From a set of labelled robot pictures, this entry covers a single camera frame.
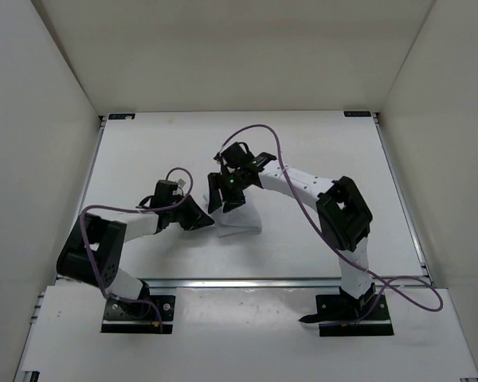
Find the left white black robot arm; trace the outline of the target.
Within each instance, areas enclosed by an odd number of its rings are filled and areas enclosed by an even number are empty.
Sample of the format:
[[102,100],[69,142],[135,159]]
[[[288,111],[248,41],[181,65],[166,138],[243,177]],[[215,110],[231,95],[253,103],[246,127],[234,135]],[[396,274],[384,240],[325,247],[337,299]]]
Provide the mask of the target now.
[[132,318],[155,314],[148,285],[120,269],[123,245],[156,235],[176,223],[185,231],[214,225],[193,197],[144,197],[137,213],[111,212],[107,217],[90,212],[80,215],[57,259],[57,273],[99,286],[87,251],[92,253],[105,294]]

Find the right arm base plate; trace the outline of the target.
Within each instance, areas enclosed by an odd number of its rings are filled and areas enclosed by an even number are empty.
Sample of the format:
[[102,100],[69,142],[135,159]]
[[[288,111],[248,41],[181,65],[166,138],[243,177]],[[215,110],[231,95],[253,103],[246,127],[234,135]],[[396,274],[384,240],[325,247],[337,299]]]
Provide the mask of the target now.
[[394,335],[384,294],[375,294],[359,312],[340,294],[317,294],[316,312],[299,319],[317,325],[321,337],[389,337]]

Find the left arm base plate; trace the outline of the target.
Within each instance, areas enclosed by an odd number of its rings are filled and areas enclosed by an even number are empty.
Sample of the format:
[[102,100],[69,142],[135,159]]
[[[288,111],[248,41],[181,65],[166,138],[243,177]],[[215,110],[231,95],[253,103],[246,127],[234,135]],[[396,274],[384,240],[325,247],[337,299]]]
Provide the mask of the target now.
[[176,296],[152,294],[150,301],[157,307],[160,318],[148,304],[130,304],[114,298],[106,301],[101,333],[172,334]]

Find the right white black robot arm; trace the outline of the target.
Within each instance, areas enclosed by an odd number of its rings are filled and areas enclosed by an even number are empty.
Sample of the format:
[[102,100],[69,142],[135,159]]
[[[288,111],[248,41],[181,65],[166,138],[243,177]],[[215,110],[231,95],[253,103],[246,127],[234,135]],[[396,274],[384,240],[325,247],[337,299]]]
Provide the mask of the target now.
[[208,185],[204,199],[208,213],[217,221],[219,236],[262,229],[260,213],[245,195],[252,185],[313,209],[326,244],[339,253],[342,312],[356,319],[370,309],[374,287],[367,272],[366,247],[373,216],[352,179],[333,181],[274,162],[258,173],[245,168],[228,174],[209,173]]

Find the white skirt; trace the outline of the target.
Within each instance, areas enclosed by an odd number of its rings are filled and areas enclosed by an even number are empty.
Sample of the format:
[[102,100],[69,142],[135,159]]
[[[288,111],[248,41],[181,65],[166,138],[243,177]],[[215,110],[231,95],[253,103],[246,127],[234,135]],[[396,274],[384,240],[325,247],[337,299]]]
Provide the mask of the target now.
[[262,231],[261,215],[253,199],[230,212],[223,211],[224,206],[219,207],[214,212],[209,212],[214,220],[213,227],[217,236],[227,237],[236,234],[258,234]]

